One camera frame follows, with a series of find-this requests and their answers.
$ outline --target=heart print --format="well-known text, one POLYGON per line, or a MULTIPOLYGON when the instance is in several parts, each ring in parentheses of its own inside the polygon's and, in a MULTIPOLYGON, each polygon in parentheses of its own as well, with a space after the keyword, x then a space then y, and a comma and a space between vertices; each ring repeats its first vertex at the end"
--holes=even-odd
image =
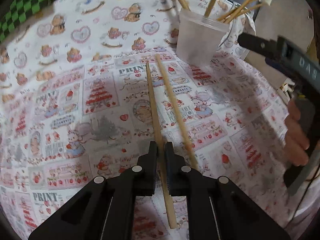
POLYGON ((19 52, 18 56, 14 58, 14 65, 17 67, 17 68, 24 68, 27 64, 27 55, 22 51, 22 52, 19 52))
POLYGON ((76 43, 85 43, 91 35, 90 28, 88 26, 82 26, 80 29, 74 30, 71 33, 71 39, 76 43))
POLYGON ((159 30, 160 24, 157 21, 151 23, 144 23, 142 25, 142 31, 146 35, 153 35, 159 30))
POLYGON ((38 28, 37 28, 37 35, 41 38, 44 38, 45 36, 47 36, 51 31, 51 24, 47 23, 47 24, 39 24, 38 28))
POLYGON ((111 11, 111 16, 115 20, 121 20, 128 14, 128 9, 116 6, 111 11))

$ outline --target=tablecloth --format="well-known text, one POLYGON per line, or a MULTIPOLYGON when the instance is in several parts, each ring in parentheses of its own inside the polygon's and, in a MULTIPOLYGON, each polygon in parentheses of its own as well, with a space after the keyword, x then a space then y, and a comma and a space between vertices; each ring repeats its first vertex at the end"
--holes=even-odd
MULTIPOLYGON (((209 0, 187 0, 204 13, 209 0)), ((218 1, 213 14, 231 4, 218 1)), ((176 0, 57 0, 1 48, 0 202, 22 239, 98 175, 136 164, 153 139, 145 63, 163 136, 185 156, 155 64, 168 71, 202 174, 226 175, 281 226, 292 216, 282 180, 287 108, 255 68, 239 60, 242 16, 206 68, 175 55, 176 0)), ((170 230, 160 181, 139 197, 134 239, 188 239, 185 197, 170 230)))

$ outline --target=clear plastic cup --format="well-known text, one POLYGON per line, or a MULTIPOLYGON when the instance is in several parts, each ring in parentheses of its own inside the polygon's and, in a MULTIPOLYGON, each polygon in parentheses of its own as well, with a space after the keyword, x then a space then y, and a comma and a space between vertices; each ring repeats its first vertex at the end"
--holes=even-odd
POLYGON ((177 56, 195 66, 208 66, 229 24, 181 9, 177 56))

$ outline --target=cable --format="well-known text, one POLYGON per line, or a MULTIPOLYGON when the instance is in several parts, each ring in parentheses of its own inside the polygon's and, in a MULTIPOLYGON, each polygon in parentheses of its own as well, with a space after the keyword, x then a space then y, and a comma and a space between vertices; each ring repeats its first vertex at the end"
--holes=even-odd
POLYGON ((304 193, 303 193, 303 195, 302 195, 302 198, 301 198, 301 200, 300 200, 300 202, 299 202, 299 204, 298 204, 298 206, 297 206, 297 208, 296 208, 296 210, 295 210, 295 212, 294 212, 291 220, 290 220, 290 221, 287 223, 287 225, 285 226, 285 229, 288 227, 288 225, 289 225, 289 224, 292 222, 292 220, 294 219, 294 217, 295 217, 295 215, 296 215, 296 213, 297 213, 297 211, 298 211, 298 209, 299 209, 299 207, 300 207, 300 205, 301 205, 304 197, 306 196, 306 194, 307 194, 307 192, 308 192, 308 189, 310 188, 312 182, 317 178, 317 174, 318 174, 318 171, 319 171, 319 170, 320 170, 320 164, 318 165, 318 168, 317 168, 315 174, 313 175, 313 177, 312 177, 312 179, 310 180, 310 182, 309 182, 306 190, 304 191, 304 193))

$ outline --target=finger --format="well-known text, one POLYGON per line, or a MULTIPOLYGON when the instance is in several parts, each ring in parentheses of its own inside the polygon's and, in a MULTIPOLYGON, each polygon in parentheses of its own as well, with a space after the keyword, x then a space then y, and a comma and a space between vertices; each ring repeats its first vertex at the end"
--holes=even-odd
POLYGON ((288 128, 287 133, 290 137, 295 140, 304 150, 307 150, 310 146, 310 141, 302 131, 301 126, 297 121, 291 118, 291 115, 288 115, 286 119, 284 119, 284 124, 288 128))
POLYGON ((300 120, 301 113, 299 108, 297 108, 293 99, 290 99, 288 103, 288 112, 289 112, 289 115, 292 115, 292 119, 296 121, 300 120))
POLYGON ((285 135, 284 154, 295 166, 304 166, 308 163, 309 157, 306 152, 293 140, 290 135, 285 135))

